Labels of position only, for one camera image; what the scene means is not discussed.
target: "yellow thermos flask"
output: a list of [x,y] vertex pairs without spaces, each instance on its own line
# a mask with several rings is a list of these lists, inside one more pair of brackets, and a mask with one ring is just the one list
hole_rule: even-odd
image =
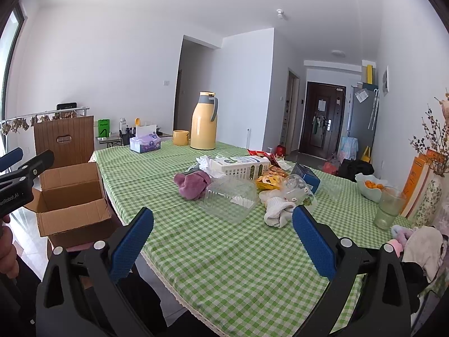
[[214,92],[200,92],[192,116],[190,147],[194,149],[215,149],[217,135],[218,99]]

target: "white bowl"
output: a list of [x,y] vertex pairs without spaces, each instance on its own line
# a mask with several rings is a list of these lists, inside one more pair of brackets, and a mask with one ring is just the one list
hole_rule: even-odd
[[382,184],[383,186],[388,186],[387,180],[379,180],[374,175],[364,175],[362,173],[356,174],[357,185],[359,186],[359,190],[365,198],[368,200],[379,202],[380,196],[382,195],[381,189],[370,189],[366,187],[365,181],[370,180],[376,184]]

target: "open cardboard box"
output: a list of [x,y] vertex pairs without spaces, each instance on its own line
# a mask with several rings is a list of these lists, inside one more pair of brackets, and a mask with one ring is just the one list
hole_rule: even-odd
[[108,206],[96,163],[49,169],[40,176],[42,191],[25,207],[36,212],[41,237],[69,248],[105,240],[121,226]]

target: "paper notice on door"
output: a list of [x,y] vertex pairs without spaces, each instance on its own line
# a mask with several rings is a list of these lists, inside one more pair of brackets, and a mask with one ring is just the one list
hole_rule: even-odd
[[318,110],[326,111],[326,102],[324,100],[318,100]]
[[368,93],[366,90],[362,90],[356,94],[356,98],[359,102],[363,102],[368,98]]

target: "black bag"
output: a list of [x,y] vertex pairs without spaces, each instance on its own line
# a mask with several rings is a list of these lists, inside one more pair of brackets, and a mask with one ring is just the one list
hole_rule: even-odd
[[372,175],[374,173],[371,163],[362,160],[343,160],[337,171],[337,176],[356,182],[356,174]]

